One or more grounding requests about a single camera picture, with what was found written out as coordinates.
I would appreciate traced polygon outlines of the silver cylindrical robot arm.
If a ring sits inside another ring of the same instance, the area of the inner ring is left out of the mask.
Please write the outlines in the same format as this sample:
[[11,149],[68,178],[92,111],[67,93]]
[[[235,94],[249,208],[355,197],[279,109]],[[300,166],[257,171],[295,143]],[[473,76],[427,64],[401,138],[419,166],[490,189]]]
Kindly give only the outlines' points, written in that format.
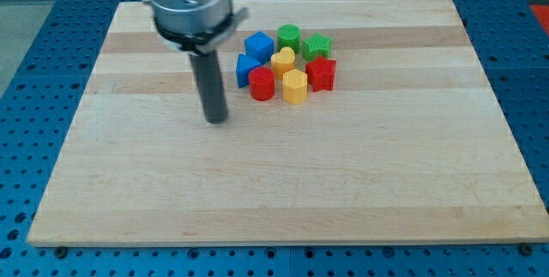
[[208,54],[225,42],[249,15],[232,0],[144,0],[159,35],[181,51]]

